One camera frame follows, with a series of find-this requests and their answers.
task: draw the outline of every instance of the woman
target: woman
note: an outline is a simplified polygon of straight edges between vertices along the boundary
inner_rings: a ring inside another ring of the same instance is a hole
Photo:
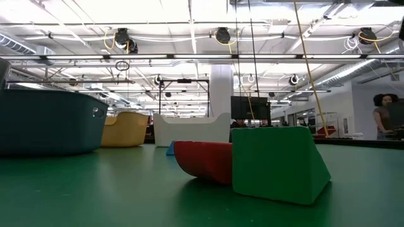
[[[395,132],[390,122],[387,106],[397,101],[398,96],[395,94],[378,94],[374,96],[373,102],[377,108],[373,110],[373,117],[377,125],[377,140],[392,140],[388,135]]]

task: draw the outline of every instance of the wall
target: wall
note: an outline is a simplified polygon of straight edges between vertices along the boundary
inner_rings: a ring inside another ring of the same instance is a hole
[[[369,73],[361,76],[374,76]],[[391,81],[390,77],[377,79],[366,84],[355,84],[352,86],[353,107],[355,112],[355,128],[357,132],[364,134],[364,139],[376,139],[377,129],[373,119],[373,97],[377,94],[394,93],[400,98],[404,96],[404,74],[400,74],[400,81]]]
[[[331,88],[331,93],[319,93],[318,94],[321,109],[323,112],[336,112],[340,114],[340,131],[342,131],[343,119],[348,119],[348,131],[349,134],[355,132],[354,123],[354,105],[352,101],[352,85],[348,81],[341,87]],[[288,114],[294,114],[303,110],[309,110],[311,108],[316,109],[316,113],[319,113],[316,98],[314,95],[310,96],[308,102],[292,102],[292,106],[276,108],[271,113],[271,118],[285,116],[287,119]]]

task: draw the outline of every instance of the black monitor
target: black monitor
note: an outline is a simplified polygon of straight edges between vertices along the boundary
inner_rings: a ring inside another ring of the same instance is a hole
[[[395,127],[404,125],[404,102],[399,101],[387,106],[391,124]]]
[[[232,96],[232,119],[253,119],[251,109],[256,120],[269,120],[270,103],[268,98],[250,97],[251,108],[246,96]]]

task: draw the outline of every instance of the table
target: table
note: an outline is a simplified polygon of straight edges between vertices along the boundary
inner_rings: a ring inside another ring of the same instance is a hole
[[[404,226],[404,151],[317,146],[332,182],[309,207],[195,179],[149,144],[0,159],[0,226]]]

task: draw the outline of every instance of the white column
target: white column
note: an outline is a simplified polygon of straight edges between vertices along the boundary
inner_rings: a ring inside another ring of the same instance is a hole
[[[231,113],[233,69],[231,65],[212,65],[210,69],[210,117]]]

